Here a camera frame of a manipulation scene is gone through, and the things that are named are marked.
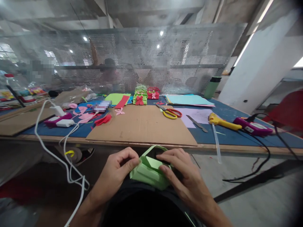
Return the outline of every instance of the blue cutting mat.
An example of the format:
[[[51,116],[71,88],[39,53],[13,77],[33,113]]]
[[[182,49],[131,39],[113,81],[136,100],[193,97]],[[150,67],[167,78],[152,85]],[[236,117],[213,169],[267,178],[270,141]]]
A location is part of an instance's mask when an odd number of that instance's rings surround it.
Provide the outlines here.
[[[163,103],[165,103],[165,99],[162,97],[159,99]],[[155,105],[154,102],[158,100],[147,100],[148,105]],[[219,101],[214,99],[210,100],[213,102],[216,107],[210,108],[220,116],[222,119],[233,122],[236,117],[248,117],[249,115],[236,110],[228,105],[225,105]],[[189,107],[189,106],[175,106],[176,108],[201,108],[201,107]],[[256,119],[256,121],[260,124],[267,125],[266,123]],[[71,135],[71,137],[87,137],[87,135],[91,132],[91,126],[93,123],[89,124],[81,124],[80,128]],[[203,125],[207,130],[208,133],[203,132],[200,128],[189,128],[188,130],[191,132],[197,143],[204,143],[204,144],[215,144],[214,134],[212,131],[211,125]],[[43,123],[40,123],[38,126],[38,134],[44,136],[66,136],[72,127],[69,128],[47,128]],[[236,132],[221,126],[216,126],[217,132],[223,133],[225,135],[217,134],[219,138],[220,144],[225,145],[239,145],[239,146],[260,146],[258,141],[256,141],[250,135],[243,133],[243,132]],[[21,134],[27,135],[34,135],[34,127],[22,132]],[[282,138],[290,145],[292,148],[303,148],[303,140],[293,136],[288,133],[281,133]],[[284,144],[280,141],[277,136],[267,136],[265,138],[259,137],[259,139],[267,146],[271,147],[285,147]]]

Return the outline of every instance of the finger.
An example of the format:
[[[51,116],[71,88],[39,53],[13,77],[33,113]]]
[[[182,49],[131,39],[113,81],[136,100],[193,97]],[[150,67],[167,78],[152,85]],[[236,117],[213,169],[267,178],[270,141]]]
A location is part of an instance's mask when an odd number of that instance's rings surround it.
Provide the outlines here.
[[[181,161],[178,157],[167,154],[159,154],[157,155],[157,158],[171,163],[177,170],[182,173],[185,178],[188,177],[188,165]]]
[[[124,179],[137,165],[139,165],[139,163],[139,158],[129,160],[118,170],[118,173],[121,174]]]
[[[167,151],[163,152],[162,154],[173,155],[173,156],[177,156],[179,159],[182,159],[185,154],[185,151],[183,149],[181,149],[181,150],[171,149],[171,150],[167,150]]]
[[[181,191],[185,189],[185,186],[179,181],[179,179],[169,167],[161,165],[159,169],[164,173],[164,175],[170,181],[176,191]]]
[[[130,147],[127,147],[115,154],[115,159],[119,163],[121,163],[124,159],[127,158],[131,158],[131,159],[139,158],[139,155]]]
[[[163,154],[173,155],[173,156],[178,157],[183,162],[192,163],[189,154],[187,152],[185,152],[182,148],[168,150],[168,151],[163,152]]]

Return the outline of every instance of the red paper bow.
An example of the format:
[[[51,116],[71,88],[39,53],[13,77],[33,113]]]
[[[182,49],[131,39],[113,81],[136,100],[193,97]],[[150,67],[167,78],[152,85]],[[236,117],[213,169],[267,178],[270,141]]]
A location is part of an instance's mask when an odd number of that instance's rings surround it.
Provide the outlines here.
[[[102,124],[105,124],[105,123],[109,122],[110,120],[111,120],[111,115],[108,114],[105,117],[103,117],[103,118],[101,118],[99,120],[96,120],[95,121],[95,125],[99,126],[99,125],[102,125]]]
[[[143,103],[143,96],[137,96],[136,98],[136,105],[144,105]]]

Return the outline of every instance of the power cord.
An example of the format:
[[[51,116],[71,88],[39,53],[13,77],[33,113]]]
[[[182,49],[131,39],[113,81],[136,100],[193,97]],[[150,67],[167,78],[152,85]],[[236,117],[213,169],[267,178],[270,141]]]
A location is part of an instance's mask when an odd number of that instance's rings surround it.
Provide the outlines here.
[[[256,114],[254,114],[254,115],[248,117],[248,118],[246,119],[246,121],[247,121],[247,122],[253,122],[253,121],[255,120],[256,116],[259,115],[259,114],[263,114],[263,115],[268,116],[268,115],[265,114],[265,113],[256,113]],[[279,139],[283,142],[283,144],[288,148],[288,150],[292,153],[292,155],[295,157],[295,159],[296,159],[296,160],[299,160],[299,158],[297,157],[297,155],[293,152],[293,150],[289,147],[289,145],[288,145],[288,144],[284,141],[284,139],[280,136],[280,134],[279,134],[279,132],[278,132],[278,129],[277,129],[277,126],[276,126],[276,122],[275,122],[270,116],[268,116],[268,117],[273,121],[273,126],[274,126],[274,128],[275,128],[276,135],[277,135],[277,136],[279,137]],[[262,168],[262,166],[264,166],[264,164],[267,163],[268,160],[270,159],[270,150],[269,150],[269,148],[268,148],[261,140],[259,140],[257,137],[253,136],[252,134],[249,134],[249,135],[252,136],[253,138],[255,138],[256,140],[258,140],[258,142],[261,143],[261,144],[266,148],[266,150],[267,150],[267,152],[268,152],[267,158],[259,165],[259,167],[258,167],[254,172],[252,172],[252,173],[250,173],[250,174],[248,174],[248,175],[245,175],[245,176],[243,176],[243,177],[239,177],[239,178],[234,178],[234,179],[229,179],[229,180],[223,179],[223,181],[226,181],[226,182],[229,182],[229,183],[243,183],[243,182],[238,182],[237,180],[242,180],[242,179],[244,179],[244,178],[250,177],[250,176],[252,176],[252,175],[258,173],[258,172],[260,171],[260,169]]]
[[[76,183],[76,184],[78,184],[78,185],[81,186],[81,196],[80,196],[79,202],[78,202],[78,204],[77,204],[75,210],[73,211],[72,215],[70,216],[69,220],[67,221],[67,223],[66,223],[65,226],[64,226],[64,227],[68,227],[68,225],[70,224],[71,220],[72,220],[73,217],[75,216],[75,214],[76,214],[78,208],[79,208],[80,205],[81,205],[81,202],[82,202],[82,199],[83,199],[84,190],[88,190],[90,184],[89,184],[89,182],[85,179],[85,176],[83,176],[83,175],[76,169],[76,167],[72,164],[72,162],[67,158],[66,155],[64,155],[64,157],[65,157],[66,161],[67,161],[67,162],[70,164],[70,166],[71,166],[71,167],[70,167],[70,170],[68,169],[68,165],[67,165],[64,161],[62,161],[59,157],[57,157],[57,156],[56,156],[55,154],[53,154],[49,149],[46,148],[46,146],[44,145],[44,143],[43,143],[41,137],[39,136],[39,134],[38,134],[38,132],[37,132],[38,124],[39,124],[40,117],[41,117],[41,115],[42,115],[43,109],[44,109],[44,107],[45,107],[45,104],[46,104],[47,102],[50,102],[54,107],[56,106],[51,100],[46,100],[46,101],[43,103],[43,105],[42,105],[42,107],[41,107],[41,111],[40,111],[40,113],[39,113],[39,115],[38,115],[38,117],[37,117],[37,120],[36,120],[35,135],[37,136],[38,140],[40,141],[40,144],[41,144],[41,146],[43,147],[43,149],[44,149],[47,153],[49,153],[52,157],[54,157],[55,159],[57,159],[60,163],[62,163],[62,164],[65,166],[65,168],[66,168],[66,174],[67,174],[67,182],[68,182],[68,183]],[[90,119],[90,118],[91,118],[91,117],[89,117],[89,118],[87,118],[87,119],[80,120],[80,121],[76,124],[76,126],[71,130],[71,132],[70,132],[69,134],[67,134],[67,135],[64,137],[64,138],[65,138],[64,147],[63,147],[64,153],[66,152],[66,151],[65,151],[65,148],[66,148],[66,141],[67,141],[68,137],[69,137],[72,133],[74,133],[74,132],[79,128],[79,124],[80,124],[82,121],[88,120],[88,119]],[[72,170],[72,168],[80,175],[80,178],[79,178],[79,179],[73,180],[73,179],[71,178],[71,170]]]
[[[255,137],[255,136],[253,136],[251,134],[249,134],[249,135],[252,136],[253,138],[255,138],[256,140],[258,140],[258,142],[261,143],[266,148],[266,150],[268,152],[267,158],[259,165],[259,167],[254,172],[252,172],[252,173],[250,173],[248,175],[245,175],[243,177],[239,177],[239,178],[235,178],[235,179],[229,179],[229,180],[223,180],[223,181],[230,182],[230,183],[243,183],[243,182],[233,182],[233,181],[242,180],[244,178],[247,178],[247,177],[255,175],[257,172],[260,171],[260,169],[262,168],[262,166],[264,166],[264,164],[267,163],[268,160],[270,159],[270,150],[268,149],[268,147],[261,140],[259,140],[257,137]]]

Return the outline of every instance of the scissors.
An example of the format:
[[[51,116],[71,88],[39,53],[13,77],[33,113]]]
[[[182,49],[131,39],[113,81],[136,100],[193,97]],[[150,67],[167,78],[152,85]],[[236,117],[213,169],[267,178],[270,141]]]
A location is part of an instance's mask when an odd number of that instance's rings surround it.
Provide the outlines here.
[[[178,117],[182,117],[182,113],[175,109],[166,109],[158,104],[156,104],[157,107],[163,110],[163,115],[169,119],[177,119]]]

